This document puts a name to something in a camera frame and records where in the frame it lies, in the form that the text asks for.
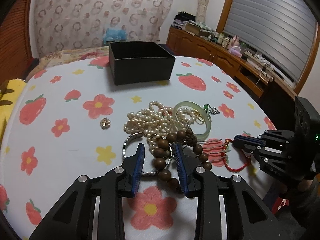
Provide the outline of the silver hair comb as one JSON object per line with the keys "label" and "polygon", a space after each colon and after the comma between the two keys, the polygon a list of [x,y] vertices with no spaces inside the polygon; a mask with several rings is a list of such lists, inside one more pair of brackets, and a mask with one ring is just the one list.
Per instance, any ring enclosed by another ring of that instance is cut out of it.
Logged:
{"label": "silver hair comb", "polygon": [[228,152],[230,140],[211,138],[202,142],[203,152],[208,155],[208,160],[212,162],[221,161]]}

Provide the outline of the green jade bangle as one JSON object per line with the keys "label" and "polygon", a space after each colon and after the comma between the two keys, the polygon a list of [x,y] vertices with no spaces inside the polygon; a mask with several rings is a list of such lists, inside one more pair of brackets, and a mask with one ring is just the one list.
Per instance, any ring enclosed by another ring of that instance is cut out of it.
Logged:
{"label": "green jade bangle", "polygon": [[172,117],[178,121],[177,129],[190,128],[198,141],[205,141],[212,129],[212,121],[206,111],[190,101],[179,102],[173,109]]}

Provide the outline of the black jewelry box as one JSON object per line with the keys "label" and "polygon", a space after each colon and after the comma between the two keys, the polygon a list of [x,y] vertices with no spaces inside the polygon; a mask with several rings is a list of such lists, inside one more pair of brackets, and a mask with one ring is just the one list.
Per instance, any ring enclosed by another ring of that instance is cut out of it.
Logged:
{"label": "black jewelry box", "polygon": [[121,41],[109,44],[109,65],[116,86],[169,80],[175,60],[155,42]]}

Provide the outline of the small gold flower brooch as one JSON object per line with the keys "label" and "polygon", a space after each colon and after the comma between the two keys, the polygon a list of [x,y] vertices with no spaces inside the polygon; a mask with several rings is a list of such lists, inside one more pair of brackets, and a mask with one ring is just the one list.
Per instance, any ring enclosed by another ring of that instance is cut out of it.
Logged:
{"label": "small gold flower brooch", "polygon": [[100,127],[102,129],[109,129],[111,126],[111,121],[110,119],[108,118],[103,118],[101,121],[100,121]]}

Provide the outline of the wooden sideboard cabinet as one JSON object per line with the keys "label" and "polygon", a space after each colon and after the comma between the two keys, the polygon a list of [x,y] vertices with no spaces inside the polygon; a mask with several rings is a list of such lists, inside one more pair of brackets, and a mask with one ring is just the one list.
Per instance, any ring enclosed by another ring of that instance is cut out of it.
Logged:
{"label": "wooden sideboard cabinet", "polygon": [[167,46],[176,55],[199,58],[215,64],[231,78],[248,88],[258,98],[269,88],[284,92],[291,98],[296,96],[293,89],[289,88],[276,75],[268,78],[257,67],[253,67],[247,61],[232,55],[227,49],[193,36],[184,30],[171,27],[167,38]]}

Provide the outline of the strawberry flower table cloth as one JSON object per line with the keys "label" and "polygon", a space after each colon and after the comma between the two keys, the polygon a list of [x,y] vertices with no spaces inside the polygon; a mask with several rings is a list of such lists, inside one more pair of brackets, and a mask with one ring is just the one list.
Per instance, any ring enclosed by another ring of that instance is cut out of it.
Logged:
{"label": "strawberry flower table cloth", "polygon": [[[1,145],[1,210],[18,236],[28,239],[78,176],[103,176],[146,143],[137,139],[122,149],[129,114],[143,113],[150,103],[173,108],[182,101],[220,111],[212,117],[208,139],[256,137],[274,129],[270,115],[238,82],[203,59],[178,56],[170,80],[124,86],[114,85],[105,56],[35,74],[16,102]],[[103,118],[110,119],[109,129],[100,127]],[[212,165],[224,177],[230,168],[239,169],[264,197],[271,177],[255,161],[244,163],[229,145],[227,158]]]}

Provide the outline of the pink plush toy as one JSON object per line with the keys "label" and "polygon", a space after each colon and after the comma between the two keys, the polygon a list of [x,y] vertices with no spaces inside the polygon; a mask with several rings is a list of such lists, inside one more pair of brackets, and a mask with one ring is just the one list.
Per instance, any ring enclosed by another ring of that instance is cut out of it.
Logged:
{"label": "pink plush toy", "polygon": [[234,36],[228,45],[228,52],[241,58],[242,57],[242,52],[240,48],[240,43],[239,43],[239,38],[237,36]]}

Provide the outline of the grey window blind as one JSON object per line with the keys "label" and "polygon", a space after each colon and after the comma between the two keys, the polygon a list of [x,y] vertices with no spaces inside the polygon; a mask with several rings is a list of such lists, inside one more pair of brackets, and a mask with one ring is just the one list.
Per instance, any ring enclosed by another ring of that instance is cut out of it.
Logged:
{"label": "grey window blind", "polygon": [[224,32],[261,52],[297,82],[310,55],[316,19],[303,0],[233,0]]}

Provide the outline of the folded clothes pile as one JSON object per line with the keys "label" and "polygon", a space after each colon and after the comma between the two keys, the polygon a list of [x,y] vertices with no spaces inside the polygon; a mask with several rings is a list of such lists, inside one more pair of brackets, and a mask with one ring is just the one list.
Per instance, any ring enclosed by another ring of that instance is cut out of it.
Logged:
{"label": "folded clothes pile", "polygon": [[185,25],[190,21],[195,22],[195,15],[180,11],[175,16],[171,27],[176,29],[184,29]]}

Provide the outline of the floral bed cover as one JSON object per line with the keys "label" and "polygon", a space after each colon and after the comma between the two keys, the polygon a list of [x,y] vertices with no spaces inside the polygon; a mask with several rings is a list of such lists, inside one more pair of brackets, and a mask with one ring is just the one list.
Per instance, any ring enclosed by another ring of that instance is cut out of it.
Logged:
{"label": "floral bed cover", "polygon": [[65,49],[56,51],[42,57],[38,66],[42,69],[62,64],[72,63],[96,57],[108,56],[108,46],[85,48],[85,49]]}

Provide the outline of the blue fluffy bag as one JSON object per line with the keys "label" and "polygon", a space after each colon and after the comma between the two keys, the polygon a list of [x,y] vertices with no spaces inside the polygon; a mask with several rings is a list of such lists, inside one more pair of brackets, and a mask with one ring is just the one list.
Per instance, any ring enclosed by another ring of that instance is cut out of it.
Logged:
{"label": "blue fluffy bag", "polygon": [[108,45],[110,42],[126,41],[127,32],[123,29],[107,28],[103,36],[103,45]]}

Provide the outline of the yellow plush toy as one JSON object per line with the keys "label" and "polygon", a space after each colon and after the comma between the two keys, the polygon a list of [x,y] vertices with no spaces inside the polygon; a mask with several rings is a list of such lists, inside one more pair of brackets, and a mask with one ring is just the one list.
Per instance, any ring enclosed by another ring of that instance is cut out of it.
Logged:
{"label": "yellow plush toy", "polygon": [[5,80],[1,84],[1,100],[0,100],[0,130],[1,141],[3,140],[5,128],[8,124],[12,110],[22,93],[26,82],[21,79]]}

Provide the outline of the wooden slatted wardrobe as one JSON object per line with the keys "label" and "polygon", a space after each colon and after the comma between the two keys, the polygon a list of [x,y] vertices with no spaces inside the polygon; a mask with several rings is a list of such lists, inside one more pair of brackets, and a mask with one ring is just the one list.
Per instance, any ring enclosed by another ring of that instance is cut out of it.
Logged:
{"label": "wooden slatted wardrobe", "polygon": [[16,0],[1,24],[1,83],[23,79],[33,59],[29,16],[31,0]]}

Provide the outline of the floral patterned curtain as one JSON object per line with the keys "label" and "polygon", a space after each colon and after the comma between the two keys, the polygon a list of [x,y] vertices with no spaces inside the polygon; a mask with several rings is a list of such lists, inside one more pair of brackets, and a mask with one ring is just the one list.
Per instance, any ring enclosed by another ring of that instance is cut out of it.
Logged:
{"label": "floral patterned curtain", "polygon": [[34,34],[40,57],[64,49],[102,46],[111,30],[126,40],[159,42],[173,0],[35,0]]}

